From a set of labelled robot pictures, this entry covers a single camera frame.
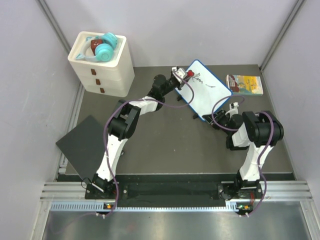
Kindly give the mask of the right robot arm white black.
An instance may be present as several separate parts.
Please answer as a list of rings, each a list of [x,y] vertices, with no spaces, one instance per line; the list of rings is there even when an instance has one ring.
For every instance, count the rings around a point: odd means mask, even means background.
[[[233,184],[223,185],[222,195],[230,200],[257,194],[261,190],[260,179],[264,178],[262,168],[266,158],[284,137],[283,125],[268,110],[258,113],[244,111],[242,114],[220,110],[212,114],[211,123],[215,129],[227,133],[226,147],[229,150],[247,150]]]

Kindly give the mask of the blue framed whiteboard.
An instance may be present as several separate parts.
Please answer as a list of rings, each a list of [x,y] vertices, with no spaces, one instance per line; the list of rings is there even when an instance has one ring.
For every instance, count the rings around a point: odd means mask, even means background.
[[[191,87],[184,85],[181,90],[177,89],[176,92],[185,102],[192,101],[189,104],[190,108],[202,121],[205,121],[203,116],[210,115],[212,109],[217,111],[233,94],[226,84],[220,81],[198,59],[194,60],[187,70],[194,73],[188,81]]]

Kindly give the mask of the red whiteboard eraser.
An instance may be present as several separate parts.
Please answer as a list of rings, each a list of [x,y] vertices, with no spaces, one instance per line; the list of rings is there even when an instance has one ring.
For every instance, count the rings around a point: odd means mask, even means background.
[[[194,73],[192,70],[189,70],[189,71],[187,72],[187,75],[188,75],[189,77],[193,77],[193,76],[195,75],[195,73]]]

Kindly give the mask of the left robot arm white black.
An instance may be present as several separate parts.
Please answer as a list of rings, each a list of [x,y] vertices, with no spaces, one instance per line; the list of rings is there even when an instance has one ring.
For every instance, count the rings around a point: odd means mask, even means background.
[[[141,115],[156,112],[165,105],[165,95],[174,89],[181,90],[194,76],[192,70],[173,67],[170,78],[158,74],[148,94],[138,100],[120,100],[103,129],[104,156],[91,184],[102,198],[109,198],[114,191],[116,168],[124,145],[136,130]]]

